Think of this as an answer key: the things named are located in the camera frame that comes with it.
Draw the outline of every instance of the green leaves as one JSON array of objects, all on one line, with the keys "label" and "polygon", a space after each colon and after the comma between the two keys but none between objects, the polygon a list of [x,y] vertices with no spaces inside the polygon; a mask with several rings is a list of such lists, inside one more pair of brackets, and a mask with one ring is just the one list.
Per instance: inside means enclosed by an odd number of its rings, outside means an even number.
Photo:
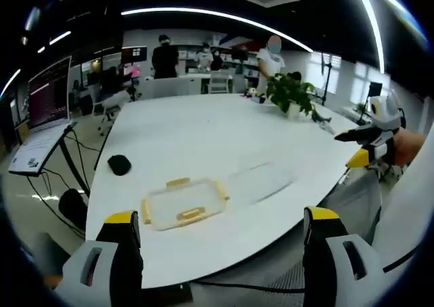
[{"label": "green leaves", "polygon": [[308,82],[301,83],[293,78],[288,78],[282,73],[276,73],[268,83],[267,98],[283,112],[287,112],[290,103],[295,102],[300,105],[300,112],[308,115],[312,110],[315,110],[309,100],[308,91],[315,91],[315,86]]}]

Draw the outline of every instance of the ceiling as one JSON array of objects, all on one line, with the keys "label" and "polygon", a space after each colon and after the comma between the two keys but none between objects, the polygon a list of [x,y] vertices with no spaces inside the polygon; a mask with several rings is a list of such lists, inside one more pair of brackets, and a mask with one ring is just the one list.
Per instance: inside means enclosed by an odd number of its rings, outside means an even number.
[{"label": "ceiling", "polygon": [[[423,52],[404,25],[383,0],[371,0],[376,11],[386,72],[410,90],[425,96],[431,70],[431,57]],[[434,33],[429,10],[430,0],[404,0],[418,21]],[[378,66],[372,29],[360,0],[301,0],[272,8],[264,8],[244,0],[19,0],[0,1],[2,21],[8,33],[0,46],[2,66],[0,82],[4,85],[17,68],[25,78],[56,58],[70,53],[92,51],[108,44],[121,44],[124,30],[134,28],[194,28],[244,36],[266,41],[270,34],[259,28],[225,18],[188,14],[154,13],[121,16],[120,12],[143,7],[194,7],[224,12],[247,18],[277,29],[313,48],[330,52],[352,62]],[[24,30],[26,17],[33,6],[41,9],[38,24],[31,32]],[[36,51],[49,39],[66,30],[71,36]],[[23,46],[22,35],[28,37]],[[286,41],[284,49],[302,50]]]}]

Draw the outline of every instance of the floor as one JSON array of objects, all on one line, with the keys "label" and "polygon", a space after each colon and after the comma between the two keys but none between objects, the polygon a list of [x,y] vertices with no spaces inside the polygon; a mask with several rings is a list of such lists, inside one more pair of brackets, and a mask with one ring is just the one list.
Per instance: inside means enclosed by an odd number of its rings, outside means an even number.
[{"label": "floor", "polygon": [[[91,148],[99,149],[104,140],[97,130],[101,117],[86,116],[78,117],[75,131],[77,132],[79,141]],[[75,141],[66,139],[66,144],[70,154],[81,172],[79,154]],[[98,153],[92,150],[81,149],[85,173],[89,184],[92,186],[94,177],[94,164],[98,157]],[[32,242],[39,232],[47,232],[60,246],[67,252],[72,253],[82,244],[83,240],[78,238],[67,226],[59,221],[49,209],[41,202],[41,199],[33,191],[27,179],[23,176],[11,175],[7,172],[9,161],[14,152],[6,157],[0,164],[0,172],[3,176],[2,189],[5,197],[5,204],[9,218],[15,227],[16,233],[24,242],[25,245],[32,247]],[[64,157],[59,148],[53,153],[49,159],[46,168],[61,173],[71,188],[80,189],[71,171],[69,170]],[[352,169],[345,179],[345,183],[349,184],[363,175],[364,169]],[[57,210],[58,199],[66,190],[66,186],[61,182],[56,175],[50,174],[50,184],[52,186],[52,195],[50,196],[45,188],[42,177],[32,179],[38,192],[43,197],[42,199],[49,204],[55,211]],[[387,193],[390,191],[395,181],[391,178],[380,183],[384,205],[387,205]],[[87,203],[87,198],[83,195],[83,200]]]}]

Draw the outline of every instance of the laptop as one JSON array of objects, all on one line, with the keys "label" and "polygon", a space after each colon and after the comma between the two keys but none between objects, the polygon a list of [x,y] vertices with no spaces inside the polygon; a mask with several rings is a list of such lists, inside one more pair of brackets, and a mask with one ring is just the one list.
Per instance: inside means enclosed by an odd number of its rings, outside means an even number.
[{"label": "laptop", "polygon": [[71,57],[60,60],[28,81],[30,133],[9,165],[9,172],[39,174],[64,131],[71,125],[68,74]]}]

